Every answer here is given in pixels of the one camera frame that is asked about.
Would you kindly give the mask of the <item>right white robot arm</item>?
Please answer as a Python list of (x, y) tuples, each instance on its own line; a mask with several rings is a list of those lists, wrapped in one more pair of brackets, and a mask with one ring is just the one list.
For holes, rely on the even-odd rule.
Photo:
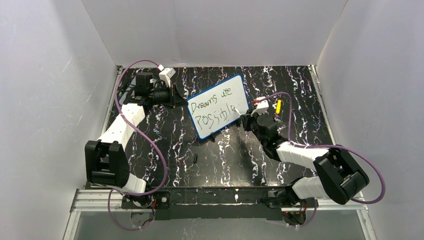
[(303, 166), (316, 173), (313, 177), (293, 180), (283, 190), (277, 191), (269, 200), (278, 200), (284, 205), (293, 205), (306, 199), (330, 199), (344, 205), (364, 189), (370, 179), (353, 156), (339, 145), (324, 148), (302, 148), (278, 132), (273, 117), (248, 111), (240, 116), (240, 123), (247, 132), (252, 132), (266, 156), (278, 162), (289, 162)]

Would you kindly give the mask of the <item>blue framed whiteboard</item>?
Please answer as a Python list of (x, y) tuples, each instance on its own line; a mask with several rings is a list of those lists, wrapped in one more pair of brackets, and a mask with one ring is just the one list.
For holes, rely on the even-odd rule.
[(244, 77), (236, 74), (187, 99), (188, 111), (198, 138), (203, 140), (211, 133), (234, 123), (249, 109)]

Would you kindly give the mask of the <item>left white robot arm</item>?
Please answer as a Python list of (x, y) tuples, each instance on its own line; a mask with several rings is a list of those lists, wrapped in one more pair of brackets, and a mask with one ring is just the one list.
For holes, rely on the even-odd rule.
[(158, 75), (139, 72), (132, 85), (121, 96), (121, 113), (97, 139), (89, 140), (84, 148), (87, 181), (126, 193), (141, 194), (147, 182), (130, 172), (125, 149), (135, 127), (156, 105), (169, 108), (184, 107), (188, 102), (171, 82), (176, 73), (166, 67)]

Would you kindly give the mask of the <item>black marker cap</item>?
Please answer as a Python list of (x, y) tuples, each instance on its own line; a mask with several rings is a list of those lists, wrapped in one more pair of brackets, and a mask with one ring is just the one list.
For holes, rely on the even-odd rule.
[(196, 164), (198, 161), (198, 154), (196, 153), (193, 158), (193, 163)]

